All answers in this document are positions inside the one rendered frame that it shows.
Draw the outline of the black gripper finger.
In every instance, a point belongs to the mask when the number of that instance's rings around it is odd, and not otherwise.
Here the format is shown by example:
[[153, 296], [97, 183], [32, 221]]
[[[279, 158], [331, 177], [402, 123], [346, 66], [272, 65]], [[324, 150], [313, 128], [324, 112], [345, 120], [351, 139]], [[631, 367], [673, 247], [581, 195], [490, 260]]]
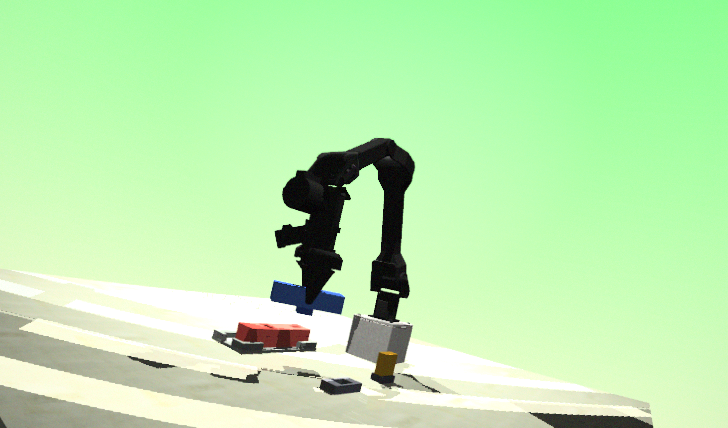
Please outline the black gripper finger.
[[312, 305], [317, 296], [320, 294], [321, 289], [333, 276], [333, 274], [335, 274], [335, 271], [310, 267], [305, 264], [301, 264], [301, 266], [307, 273], [305, 303], [307, 305]]
[[[304, 269], [304, 268], [303, 268], [303, 267], [301, 266], [301, 264], [305, 264], [305, 263], [303, 263], [303, 262], [301, 262], [301, 261], [298, 261], [298, 260], [296, 260], [296, 262], [297, 262], [297, 264], [298, 264], [298, 265], [299, 265], [299, 266], [301, 267], [301, 269], [302, 269], [302, 286], [306, 286], [306, 281], [307, 281], [307, 273], [306, 273], [305, 269]], [[307, 265], [307, 264], [305, 264], [305, 265]]]

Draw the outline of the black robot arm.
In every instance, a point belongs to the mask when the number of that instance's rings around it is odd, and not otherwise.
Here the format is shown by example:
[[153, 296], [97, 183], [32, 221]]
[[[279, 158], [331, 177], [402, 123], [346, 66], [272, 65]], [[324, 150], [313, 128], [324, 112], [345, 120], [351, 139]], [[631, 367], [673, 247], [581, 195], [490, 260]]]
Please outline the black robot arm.
[[[410, 292], [401, 245], [405, 192], [416, 169], [411, 154], [391, 138], [374, 138], [345, 151], [320, 152], [307, 170], [297, 169], [296, 176], [283, 187], [282, 198], [291, 209], [340, 222], [344, 202], [351, 200], [343, 185], [352, 183], [359, 171], [370, 164], [378, 171], [384, 202], [381, 251], [371, 263], [370, 275], [370, 291], [378, 293], [374, 313], [368, 316], [399, 322], [395, 318], [400, 299], [407, 299]], [[309, 248], [310, 225], [305, 219], [304, 225], [288, 224], [275, 230], [277, 249], [302, 243], [302, 247]]]

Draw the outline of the blue bar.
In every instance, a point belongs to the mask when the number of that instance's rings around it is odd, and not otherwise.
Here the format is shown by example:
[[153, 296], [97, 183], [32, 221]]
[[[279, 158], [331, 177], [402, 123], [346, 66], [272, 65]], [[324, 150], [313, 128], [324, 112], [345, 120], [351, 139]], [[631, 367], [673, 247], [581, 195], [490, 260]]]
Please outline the blue bar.
[[342, 314], [345, 296], [340, 293], [321, 290], [312, 305], [305, 303], [306, 286], [274, 280], [270, 300], [272, 302], [293, 305], [295, 312], [313, 315], [314, 310]]

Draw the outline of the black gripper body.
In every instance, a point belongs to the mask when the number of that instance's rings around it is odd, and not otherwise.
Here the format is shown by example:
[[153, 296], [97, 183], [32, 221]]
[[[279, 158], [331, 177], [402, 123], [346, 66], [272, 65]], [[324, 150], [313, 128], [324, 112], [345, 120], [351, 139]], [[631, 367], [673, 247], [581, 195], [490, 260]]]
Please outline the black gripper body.
[[341, 271], [343, 259], [334, 250], [340, 222], [316, 216], [309, 216], [310, 247], [296, 247], [294, 257], [310, 267]]

